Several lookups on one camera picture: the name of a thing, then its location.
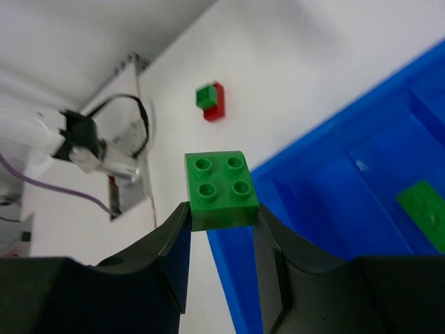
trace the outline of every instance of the red block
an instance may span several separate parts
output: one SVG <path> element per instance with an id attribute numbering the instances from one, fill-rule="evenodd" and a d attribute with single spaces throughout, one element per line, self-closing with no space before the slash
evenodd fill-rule
<path id="1" fill-rule="evenodd" d="M 218 92 L 218 103 L 216 106 L 204 110 L 204 119 L 209 122 L 219 120 L 225 116 L 224 88 L 218 82 L 215 82 L 213 86 Z"/>

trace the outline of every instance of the purple cable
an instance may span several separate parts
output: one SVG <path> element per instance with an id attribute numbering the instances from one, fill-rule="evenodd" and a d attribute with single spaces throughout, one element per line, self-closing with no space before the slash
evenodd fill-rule
<path id="1" fill-rule="evenodd" d="M 18 170 L 16 170 L 14 167 L 12 167 L 6 161 L 6 159 L 4 158 L 4 156 L 1 153 L 0 153 L 0 164 L 2 164 L 3 167 L 9 173 L 11 173 L 14 177 L 16 177 L 17 179 L 20 179 L 20 180 L 22 180 L 24 182 L 32 184 L 33 186 L 38 186 L 38 187 L 43 188 L 43 189 L 57 191 L 59 193 L 66 193 L 67 195 L 73 195 L 73 196 L 84 198 L 86 200 L 90 200 L 91 202 L 99 205 L 101 207 L 101 209 L 104 210 L 107 214 L 109 214 L 109 215 L 111 215 L 113 217 L 119 216 L 118 213 L 111 211 L 109 208 L 106 207 L 106 205 L 103 202 L 98 200 L 96 197 L 92 197 L 91 195 L 88 195 L 86 193 L 81 193 L 80 191 L 75 191 L 75 190 L 71 190 L 71 189 L 67 189 L 67 188 L 62 188 L 61 186 L 52 186 L 50 184 L 34 180 L 34 179 L 31 179 L 30 177 L 27 177 L 26 175 L 23 175 Z"/>

